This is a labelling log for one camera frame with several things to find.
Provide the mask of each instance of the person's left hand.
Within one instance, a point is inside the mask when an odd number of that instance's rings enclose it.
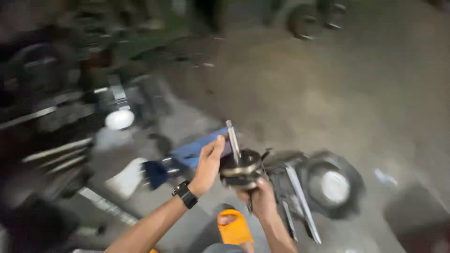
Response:
[[[225,137],[218,135],[217,139],[204,146],[200,152],[197,172],[192,182],[189,184],[189,190],[199,198],[207,192],[219,173],[221,155],[225,148]]]

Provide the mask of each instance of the white object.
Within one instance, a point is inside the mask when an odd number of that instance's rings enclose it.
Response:
[[[142,163],[148,162],[145,158],[136,158],[131,161],[119,174],[105,182],[106,187],[124,200],[131,197],[144,178]]]
[[[131,126],[134,121],[134,113],[129,110],[118,110],[106,117],[105,125],[111,130],[122,130]]]

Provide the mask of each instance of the concrete floor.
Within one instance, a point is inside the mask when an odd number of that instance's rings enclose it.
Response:
[[[264,28],[241,5],[230,7],[239,10],[240,18],[230,14],[224,40],[198,44],[208,48],[213,67],[164,65],[175,114],[162,120],[163,132],[178,146],[231,119],[241,142],[258,151],[329,149],[361,173],[367,197],[352,220],[315,215],[322,245],[296,223],[300,252],[404,252],[383,218],[390,201],[420,183],[450,207],[449,16],[420,1],[357,1],[345,29],[323,30],[318,40],[304,42],[281,29]],[[122,164],[97,162],[97,167],[117,169],[94,180],[112,177],[132,158],[158,158],[154,142],[142,134],[124,133],[133,151]],[[381,182],[375,169],[396,184]],[[169,199],[172,188],[165,184],[150,192],[140,187],[124,205],[144,215]],[[247,214],[217,181],[163,237],[162,252],[196,252],[217,239],[211,222],[221,203]],[[101,213],[88,216],[114,224],[106,242],[125,228]],[[256,252],[268,252],[257,219],[246,217]]]

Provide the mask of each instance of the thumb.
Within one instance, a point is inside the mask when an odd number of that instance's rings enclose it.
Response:
[[[223,135],[218,135],[217,140],[214,143],[214,149],[210,157],[214,159],[220,159],[224,149],[225,149],[225,137]]]
[[[259,189],[261,189],[262,191],[269,191],[272,190],[272,186],[270,185],[270,182],[267,181],[265,178],[260,177],[258,178],[258,180],[256,181],[256,185],[258,186]]]

